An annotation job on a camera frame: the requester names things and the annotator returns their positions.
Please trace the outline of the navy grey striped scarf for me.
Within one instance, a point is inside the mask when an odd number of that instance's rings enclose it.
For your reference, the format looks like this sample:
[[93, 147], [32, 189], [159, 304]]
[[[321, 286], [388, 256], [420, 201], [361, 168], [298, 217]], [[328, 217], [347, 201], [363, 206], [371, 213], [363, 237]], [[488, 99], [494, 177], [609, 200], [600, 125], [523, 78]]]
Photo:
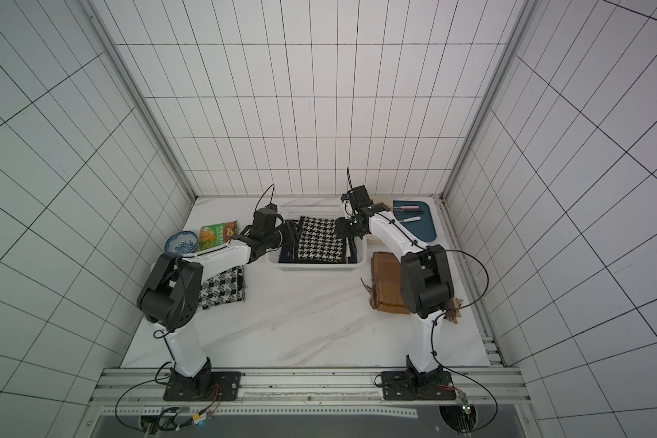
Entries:
[[[358, 259], [357, 259], [357, 248], [355, 245], [355, 241], [353, 238], [345, 238], [345, 239], [347, 240], [348, 243], [348, 260], [344, 264], [357, 264]], [[292, 246], [286, 246], [280, 250], [280, 255], [278, 260], [280, 264], [300, 264], [294, 261], [294, 248], [296, 243], [297, 241]], [[340, 264], [309, 264], [309, 265], [340, 265]]]

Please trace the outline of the black white houndstooth scarf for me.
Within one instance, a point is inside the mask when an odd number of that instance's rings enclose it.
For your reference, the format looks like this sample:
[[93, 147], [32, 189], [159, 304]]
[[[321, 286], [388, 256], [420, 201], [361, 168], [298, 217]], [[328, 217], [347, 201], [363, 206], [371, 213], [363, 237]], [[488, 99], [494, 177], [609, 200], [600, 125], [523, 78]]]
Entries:
[[300, 264], [344, 264], [348, 260], [348, 243], [336, 234], [334, 219], [302, 216], [294, 261]]

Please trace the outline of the smiley face checked scarf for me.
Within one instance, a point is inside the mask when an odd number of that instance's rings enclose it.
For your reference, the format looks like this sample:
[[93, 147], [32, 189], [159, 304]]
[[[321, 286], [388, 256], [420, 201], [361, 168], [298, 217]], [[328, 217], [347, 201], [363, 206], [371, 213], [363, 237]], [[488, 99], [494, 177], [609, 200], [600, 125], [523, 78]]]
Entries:
[[244, 268], [237, 266], [209, 277], [201, 286], [199, 310], [242, 302], [246, 299]]

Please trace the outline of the brown plaid scarf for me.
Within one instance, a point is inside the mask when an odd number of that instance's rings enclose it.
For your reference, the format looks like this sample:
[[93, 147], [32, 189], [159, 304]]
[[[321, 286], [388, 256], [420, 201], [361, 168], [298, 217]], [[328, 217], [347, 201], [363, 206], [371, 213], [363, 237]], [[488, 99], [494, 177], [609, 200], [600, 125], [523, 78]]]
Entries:
[[421, 319], [442, 312], [449, 319], [460, 316], [464, 301], [456, 297], [448, 257], [440, 246], [403, 257], [375, 253], [370, 273], [372, 282], [363, 286], [374, 310]]

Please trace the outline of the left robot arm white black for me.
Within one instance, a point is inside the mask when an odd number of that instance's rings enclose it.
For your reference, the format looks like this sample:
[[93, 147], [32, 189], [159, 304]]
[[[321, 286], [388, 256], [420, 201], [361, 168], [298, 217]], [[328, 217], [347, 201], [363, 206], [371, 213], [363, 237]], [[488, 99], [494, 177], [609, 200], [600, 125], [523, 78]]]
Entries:
[[294, 243], [299, 231], [297, 222], [285, 220], [270, 203], [255, 210], [252, 223], [222, 246], [190, 255], [160, 255], [142, 287], [137, 307], [147, 321], [164, 331], [175, 381], [198, 393], [207, 392], [212, 385], [211, 361], [192, 323], [204, 281]]

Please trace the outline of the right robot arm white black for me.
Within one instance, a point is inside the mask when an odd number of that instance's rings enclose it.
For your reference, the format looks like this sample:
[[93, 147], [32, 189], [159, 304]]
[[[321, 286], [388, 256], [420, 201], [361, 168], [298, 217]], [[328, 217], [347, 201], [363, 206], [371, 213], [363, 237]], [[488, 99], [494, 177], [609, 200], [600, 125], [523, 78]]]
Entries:
[[400, 293], [412, 313], [414, 342], [406, 358], [406, 379], [413, 390], [438, 385], [445, 368], [436, 359], [440, 334], [438, 319], [454, 297], [454, 283], [446, 250], [429, 246], [408, 231], [384, 204], [354, 208], [349, 217], [335, 221], [338, 237], [373, 235], [399, 262]]

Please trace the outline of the white plastic basket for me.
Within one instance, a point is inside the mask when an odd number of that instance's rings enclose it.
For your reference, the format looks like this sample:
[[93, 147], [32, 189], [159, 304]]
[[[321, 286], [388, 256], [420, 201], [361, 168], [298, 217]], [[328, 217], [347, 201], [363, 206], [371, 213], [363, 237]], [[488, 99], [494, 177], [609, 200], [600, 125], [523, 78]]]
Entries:
[[[340, 205], [290, 205], [290, 206], [279, 206], [279, 214], [285, 219], [285, 221], [290, 220], [299, 220], [302, 216], [311, 216], [317, 218], [328, 218], [334, 219], [344, 217], [345, 211], [344, 208]], [[334, 270], [334, 271], [346, 271], [354, 270], [360, 268], [369, 258], [369, 252], [367, 249], [367, 242], [361, 240], [359, 237], [353, 237], [355, 245], [357, 248], [357, 264], [340, 264], [340, 265], [309, 265], [309, 264], [280, 264], [278, 262], [280, 250], [269, 252], [266, 255], [266, 260], [269, 264], [275, 266], [276, 268], [282, 270], [294, 270], [294, 271], [307, 271], [307, 270]]]

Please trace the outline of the beige folded cloth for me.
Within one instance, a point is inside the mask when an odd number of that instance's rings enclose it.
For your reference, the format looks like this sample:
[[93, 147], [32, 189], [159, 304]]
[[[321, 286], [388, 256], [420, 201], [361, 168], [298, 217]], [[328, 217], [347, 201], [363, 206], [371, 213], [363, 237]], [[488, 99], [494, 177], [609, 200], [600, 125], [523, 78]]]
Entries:
[[374, 196], [372, 197], [374, 204], [385, 204], [389, 209], [393, 208], [393, 199], [392, 197], [387, 196]]

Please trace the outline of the green snack packet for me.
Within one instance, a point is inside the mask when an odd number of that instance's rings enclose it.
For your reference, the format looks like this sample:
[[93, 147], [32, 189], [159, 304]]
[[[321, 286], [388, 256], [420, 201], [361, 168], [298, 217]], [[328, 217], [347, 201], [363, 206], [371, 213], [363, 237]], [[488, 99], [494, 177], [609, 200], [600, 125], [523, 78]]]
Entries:
[[237, 235], [237, 221], [210, 224], [199, 230], [198, 246], [200, 251], [206, 251], [230, 242]]

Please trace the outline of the teal tray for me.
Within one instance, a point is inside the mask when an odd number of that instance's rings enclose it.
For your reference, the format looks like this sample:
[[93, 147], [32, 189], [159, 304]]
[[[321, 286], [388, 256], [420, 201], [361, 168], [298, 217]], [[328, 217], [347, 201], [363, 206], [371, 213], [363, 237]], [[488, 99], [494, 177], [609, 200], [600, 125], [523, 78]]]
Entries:
[[400, 222], [399, 223], [402, 226], [404, 226], [408, 231], [410, 231], [415, 237], [419, 238], [423, 242], [427, 242], [427, 243], [434, 242], [437, 237], [437, 232], [434, 226], [434, 219], [429, 205], [425, 202], [418, 202], [418, 201], [393, 202], [393, 207], [405, 206], [405, 205], [417, 205], [420, 206], [423, 209], [423, 211], [419, 214], [416, 214], [416, 213], [401, 213], [392, 210], [398, 221], [399, 219], [405, 219], [407, 217], [412, 217], [412, 216], [421, 216], [422, 220], [409, 224], [403, 224]]

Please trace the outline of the blue white ceramic bowl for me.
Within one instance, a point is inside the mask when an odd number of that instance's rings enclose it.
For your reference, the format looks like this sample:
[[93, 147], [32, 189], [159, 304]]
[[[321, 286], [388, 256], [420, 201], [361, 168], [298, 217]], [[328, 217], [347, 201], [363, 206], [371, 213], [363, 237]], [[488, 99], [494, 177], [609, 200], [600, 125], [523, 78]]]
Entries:
[[164, 253], [177, 257], [193, 255], [198, 246], [198, 236], [192, 231], [181, 231], [171, 237], [164, 244]]

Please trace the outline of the white handled spoon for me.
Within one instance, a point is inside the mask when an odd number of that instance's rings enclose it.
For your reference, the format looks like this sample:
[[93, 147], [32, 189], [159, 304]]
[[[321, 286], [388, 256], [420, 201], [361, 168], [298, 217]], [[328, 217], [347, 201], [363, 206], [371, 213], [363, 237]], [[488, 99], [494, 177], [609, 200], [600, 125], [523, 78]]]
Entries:
[[414, 223], [414, 222], [418, 222], [418, 221], [421, 221], [421, 220], [422, 220], [421, 216], [412, 216], [412, 217], [407, 217], [405, 219], [399, 219], [399, 222], [403, 223], [403, 224], [409, 224], [409, 223]]

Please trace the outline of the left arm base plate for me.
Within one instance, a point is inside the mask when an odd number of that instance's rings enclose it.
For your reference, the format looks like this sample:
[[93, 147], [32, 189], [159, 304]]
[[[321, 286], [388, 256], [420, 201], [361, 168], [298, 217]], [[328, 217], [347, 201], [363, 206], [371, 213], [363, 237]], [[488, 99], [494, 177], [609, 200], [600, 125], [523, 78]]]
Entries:
[[185, 377], [173, 372], [165, 387], [164, 401], [211, 403], [213, 400], [232, 402], [237, 399], [240, 372], [203, 372], [196, 377]]

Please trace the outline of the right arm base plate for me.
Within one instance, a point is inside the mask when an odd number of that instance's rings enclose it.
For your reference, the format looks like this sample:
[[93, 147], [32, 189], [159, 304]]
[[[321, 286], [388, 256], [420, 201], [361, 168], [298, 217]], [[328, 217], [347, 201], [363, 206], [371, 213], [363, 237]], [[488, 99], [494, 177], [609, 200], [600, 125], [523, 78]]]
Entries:
[[380, 381], [385, 401], [454, 401], [457, 398], [451, 374], [441, 369], [422, 373], [414, 370], [382, 372]]

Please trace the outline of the aluminium mounting rail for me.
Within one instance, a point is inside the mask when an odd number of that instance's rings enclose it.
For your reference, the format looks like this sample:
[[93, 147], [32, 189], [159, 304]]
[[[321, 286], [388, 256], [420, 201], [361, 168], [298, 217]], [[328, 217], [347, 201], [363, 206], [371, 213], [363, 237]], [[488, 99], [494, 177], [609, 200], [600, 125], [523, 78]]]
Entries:
[[164, 401], [171, 368], [102, 372], [79, 437], [538, 437], [519, 370], [444, 367], [454, 401], [385, 401], [399, 368], [233, 368], [235, 401]]

